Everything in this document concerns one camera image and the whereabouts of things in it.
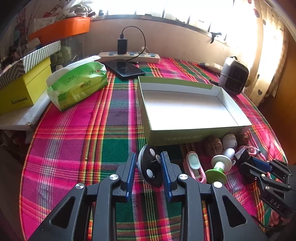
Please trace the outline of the red berry branches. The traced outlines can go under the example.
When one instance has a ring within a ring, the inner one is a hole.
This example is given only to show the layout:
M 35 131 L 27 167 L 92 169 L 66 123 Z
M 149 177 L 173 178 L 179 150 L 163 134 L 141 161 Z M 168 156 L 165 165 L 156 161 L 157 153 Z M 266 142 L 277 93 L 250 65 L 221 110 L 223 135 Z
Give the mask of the red berry branches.
M 23 10 L 16 15 L 16 25 L 14 28 L 13 42 L 16 43 L 22 36 L 26 36 L 29 32 L 29 28 L 33 23 L 39 9 L 41 7 L 41 1 L 31 1 Z

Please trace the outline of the black oval disc with buttons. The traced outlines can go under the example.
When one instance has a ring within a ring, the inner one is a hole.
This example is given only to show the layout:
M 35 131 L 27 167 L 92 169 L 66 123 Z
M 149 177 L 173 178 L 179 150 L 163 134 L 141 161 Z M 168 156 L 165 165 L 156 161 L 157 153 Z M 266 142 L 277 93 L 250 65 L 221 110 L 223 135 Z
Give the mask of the black oval disc with buttons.
M 138 154 L 137 169 L 140 177 L 148 185 L 161 187 L 163 184 L 161 157 L 156 147 L 144 145 Z

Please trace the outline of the black rectangular device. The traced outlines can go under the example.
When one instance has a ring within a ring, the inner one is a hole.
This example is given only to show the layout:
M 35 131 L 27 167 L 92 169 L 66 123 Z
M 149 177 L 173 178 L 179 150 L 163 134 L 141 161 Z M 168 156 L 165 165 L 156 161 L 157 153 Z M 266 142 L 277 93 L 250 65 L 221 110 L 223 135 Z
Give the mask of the black rectangular device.
M 242 148 L 237 153 L 235 153 L 234 161 L 235 166 L 238 168 L 238 171 L 241 174 L 254 167 L 252 156 L 250 156 L 246 148 Z

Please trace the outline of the grey white tube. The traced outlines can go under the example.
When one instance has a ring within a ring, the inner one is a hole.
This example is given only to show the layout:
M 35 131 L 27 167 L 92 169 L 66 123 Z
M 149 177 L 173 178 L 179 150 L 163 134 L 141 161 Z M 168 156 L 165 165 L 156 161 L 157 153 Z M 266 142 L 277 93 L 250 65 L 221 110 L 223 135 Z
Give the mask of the grey white tube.
M 200 66 L 202 68 L 208 69 L 208 70 L 210 70 L 212 72 L 215 72 L 215 73 L 220 73 L 222 71 L 222 68 L 223 68 L 221 65 L 213 63 L 213 62 L 211 62 L 211 63 L 201 62 Z

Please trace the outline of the striped grey white box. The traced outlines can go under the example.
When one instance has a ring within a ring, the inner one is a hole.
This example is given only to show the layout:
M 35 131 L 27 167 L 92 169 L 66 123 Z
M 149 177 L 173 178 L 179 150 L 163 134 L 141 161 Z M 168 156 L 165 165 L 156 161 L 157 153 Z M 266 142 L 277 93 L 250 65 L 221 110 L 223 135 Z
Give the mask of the striped grey white box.
M 61 50 L 61 41 L 48 44 L 16 61 L 3 74 L 1 74 L 1 89 L 12 83 L 15 79 L 27 74 L 43 60 Z

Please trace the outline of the plaid pink green cloth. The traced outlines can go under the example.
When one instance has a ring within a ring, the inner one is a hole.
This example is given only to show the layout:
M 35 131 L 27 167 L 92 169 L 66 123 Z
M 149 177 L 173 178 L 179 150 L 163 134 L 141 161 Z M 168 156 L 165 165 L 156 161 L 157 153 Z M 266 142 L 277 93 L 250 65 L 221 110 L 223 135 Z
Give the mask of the plaid pink green cloth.
M 162 57 L 159 64 L 139 63 L 146 76 L 210 84 L 218 77 L 200 65 Z M 109 84 L 60 112 L 50 104 L 40 119 L 22 173 L 20 219 L 25 240 L 76 183 L 98 183 L 126 162 L 130 151 L 145 144 L 137 97 L 137 79 L 121 80 L 107 72 Z M 273 129 L 243 94 L 233 98 L 252 123 L 249 145 L 259 159 L 287 162 Z M 271 209 L 259 199 L 256 183 L 248 185 L 232 168 L 226 188 L 265 225 Z M 132 200 L 116 207 L 118 240 L 179 240 L 180 203 L 166 203 L 164 189 L 141 180 L 136 170 Z

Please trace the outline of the brown walnut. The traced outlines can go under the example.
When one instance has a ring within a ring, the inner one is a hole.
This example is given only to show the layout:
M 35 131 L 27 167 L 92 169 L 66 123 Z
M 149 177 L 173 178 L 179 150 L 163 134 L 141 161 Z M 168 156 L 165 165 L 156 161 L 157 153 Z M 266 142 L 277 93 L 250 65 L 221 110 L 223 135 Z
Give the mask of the brown walnut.
M 248 146 L 249 136 L 247 133 L 236 135 L 237 145 L 240 146 Z
M 208 137 L 204 140 L 203 146 L 205 154 L 210 158 L 222 154 L 223 145 L 219 138 Z

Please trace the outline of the pink clip with mint cap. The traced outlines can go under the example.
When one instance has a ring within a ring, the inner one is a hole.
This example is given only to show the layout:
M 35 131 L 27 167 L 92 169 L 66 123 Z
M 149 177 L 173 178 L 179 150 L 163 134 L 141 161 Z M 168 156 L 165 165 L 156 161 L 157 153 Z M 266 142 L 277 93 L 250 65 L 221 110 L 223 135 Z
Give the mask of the pink clip with mint cap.
M 199 157 L 196 152 L 190 151 L 183 161 L 184 171 L 187 175 L 200 183 L 207 183 L 205 172 L 201 166 Z

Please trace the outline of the white round knob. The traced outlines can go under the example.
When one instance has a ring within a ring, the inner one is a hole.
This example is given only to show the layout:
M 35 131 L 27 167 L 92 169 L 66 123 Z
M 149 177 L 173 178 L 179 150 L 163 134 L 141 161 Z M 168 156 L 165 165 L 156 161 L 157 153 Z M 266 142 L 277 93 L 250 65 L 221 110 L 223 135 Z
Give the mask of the white round knob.
M 235 148 L 237 146 L 237 140 L 234 134 L 227 134 L 222 138 L 223 152 L 222 154 L 233 159 L 235 154 Z

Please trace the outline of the heart pattern curtain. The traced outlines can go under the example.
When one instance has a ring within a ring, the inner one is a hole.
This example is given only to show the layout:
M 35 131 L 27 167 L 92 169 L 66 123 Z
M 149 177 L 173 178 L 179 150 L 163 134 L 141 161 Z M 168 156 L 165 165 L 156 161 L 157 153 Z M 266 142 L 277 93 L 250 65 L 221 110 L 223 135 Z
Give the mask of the heart pattern curtain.
M 249 33 L 247 39 L 255 40 L 255 56 L 245 93 L 256 106 L 259 106 L 267 97 L 276 96 L 287 57 L 289 31 L 282 17 L 267 1 L 244 3 L 244 9 L 250 14 L 247 22 L 254 23 L 254 34 Z

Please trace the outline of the pink carabiner clip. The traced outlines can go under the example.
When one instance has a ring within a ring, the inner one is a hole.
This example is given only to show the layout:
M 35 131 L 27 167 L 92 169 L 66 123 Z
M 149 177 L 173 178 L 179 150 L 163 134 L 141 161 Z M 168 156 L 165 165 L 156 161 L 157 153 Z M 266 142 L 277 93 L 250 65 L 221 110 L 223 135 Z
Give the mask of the pink carabiner clip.
M 258 159 L 262 159 L 264 161 L 266 161 L 266 157 L 263 156 L 261 150 L 257 147 L 254 147 L 254 146 L 246 146 L 246 145 L 242 145 L 242 146 L 239 146 L 239 150 L 247 150 L 248 154 L 250 156 L 253 156 L 253 157 L 256 157 Z

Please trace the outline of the yellow cardboard box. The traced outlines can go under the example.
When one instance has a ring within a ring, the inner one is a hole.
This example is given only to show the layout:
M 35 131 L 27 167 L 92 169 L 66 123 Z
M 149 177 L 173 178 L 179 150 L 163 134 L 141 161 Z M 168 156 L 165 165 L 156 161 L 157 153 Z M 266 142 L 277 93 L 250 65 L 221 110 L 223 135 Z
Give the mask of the yellow cardboard box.
M 46 58 L 1 89 L 1 114 L 33 106 L 46 90 L 47 78 L 52 74 L 50 58 Z

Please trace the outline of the green white spool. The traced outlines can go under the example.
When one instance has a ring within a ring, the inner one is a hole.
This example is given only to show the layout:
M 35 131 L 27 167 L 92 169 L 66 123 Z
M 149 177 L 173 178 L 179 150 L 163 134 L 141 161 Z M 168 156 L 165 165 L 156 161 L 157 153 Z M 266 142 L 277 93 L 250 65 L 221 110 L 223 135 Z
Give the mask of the green white spool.
M 211 159 L 212 169 L 205 172 L 207 183 L 213 184 L 218 181 L 223 185 L 227 182 L 225 175 L 232 168 L 232 161 L 225 155 L 216 155 Z

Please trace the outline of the green tissue pack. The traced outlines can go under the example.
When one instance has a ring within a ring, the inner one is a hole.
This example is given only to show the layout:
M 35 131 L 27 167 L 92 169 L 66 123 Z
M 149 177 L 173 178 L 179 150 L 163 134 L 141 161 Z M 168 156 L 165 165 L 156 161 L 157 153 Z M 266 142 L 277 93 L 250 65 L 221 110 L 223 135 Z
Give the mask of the green tissue pack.
M 52 73 L 46 80 L 47 94 L 60 111 L 77 104 L 108 84 L 107 69 L 93 55 Z

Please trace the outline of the white power strip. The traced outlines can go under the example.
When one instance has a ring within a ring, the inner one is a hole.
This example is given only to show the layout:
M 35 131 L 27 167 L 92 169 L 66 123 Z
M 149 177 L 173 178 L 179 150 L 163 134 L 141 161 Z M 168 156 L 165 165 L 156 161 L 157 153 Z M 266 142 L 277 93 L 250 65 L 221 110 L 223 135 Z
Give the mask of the white power strip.
M 101 63 L 108 61 L 124 60 L 132 62 L 144 62 L 158 64 L 160 62 L 160 56 L 154 53 L 142 53 L 127 52 L 126 54 L 118 54 L 117 52 L 101 52 L 98 55 Z

